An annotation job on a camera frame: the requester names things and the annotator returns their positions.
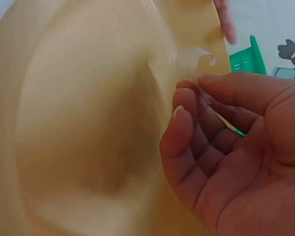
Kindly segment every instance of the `palm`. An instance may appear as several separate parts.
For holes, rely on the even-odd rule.
[[[220,101],[241,105],[228,100],[227,94],[223,98],[219,86],[204,89]],[[209,106],[189,82],[177,87],[173,106],[183,105],[188,112],[178,111],[180,128],[174,121],[169,124],[161,153],[169,183],[181,201],[222,236],[295,235],[295,153],[289,151],[295,140],[284,142],[295,130],[291,123],[278,124],[278,117],[295,120],[295,106],[286,102],[286,91],[284,103],[277,94],[277,101],[252,102],[254,113],[214,99]],[[263,102],[266,108],[258,104]],[[228,129],[213,109],[247,135]],[[172,158],[164,159],[164,153]],[[174,168],[183,174],[177,175]],[[293,224],[289,231],[286,222]]]

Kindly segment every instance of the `finger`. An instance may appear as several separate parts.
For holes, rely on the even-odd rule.
[[[209,101],[210,107],[212,107],[213,110],[244,134],[249,132],[258,118],[261,118],[260,115],[242,107],[228,106],[216,101],[214,98],[210,98]]]
[[[177,87],[181,85],[190,86],[189,83],[179,83]],[[198,124],[198,105],[196,93],[189,88],[178,88],[175,91],[173,97],[173,108],[175,109],[180,105],[184,106],[185,110],[192,114],[191,116],[193,117],[195,128],[190,141],[190,148],[193,157],[202,171],[207,176],[211,176],[215,172],[215,169],[220,161],[225,157],[225,154],[210,145]]]
[[[230,44],[236,44],[237,35],[233,17],[229,10],[228,0],[214,0],[220,18],[222,32]]]
[[[189,143],[192,138],[191,115],[179,106],[173,113],[161,142],[160,151],[165,175],[178,198],[193,211],[207,176],[196,165]]]
[[[223,76],[204,75],[201,88],[215,100],[230,106],[243,107],[264,116],[270,105],[284,101],[295,88],[295,80],[234,72]]]
[[[199,97],[198,123],[209,143],[226,155],[234,150],[242,138],[227,127],[202,97]]]

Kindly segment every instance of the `dark cartoon print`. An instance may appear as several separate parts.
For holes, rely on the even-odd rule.
[[[286,40],[286,45],[278,46],[279,57],[288,59],[295,65],[295,43],[290,39]],[[286,79],[295,79],[295,68],[275,68],[272,76]]]

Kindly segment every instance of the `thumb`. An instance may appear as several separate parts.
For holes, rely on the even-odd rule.
[[[275,106],[295,93],[295,80],[246,72],[203,75],[199,78],[199,85],[215,100],[261,116],[265,115],[270,104]]]

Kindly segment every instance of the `fingernail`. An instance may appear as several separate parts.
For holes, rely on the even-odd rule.
[[[177,112],[178,112],[178,111],[184,111],[184,110],[185,110],[185,108],[184,108],[182,105],[177,106],[177,108],[176,108],[176,109],[174,110],[174,112],[173,112],[172,117],[177,116]]]

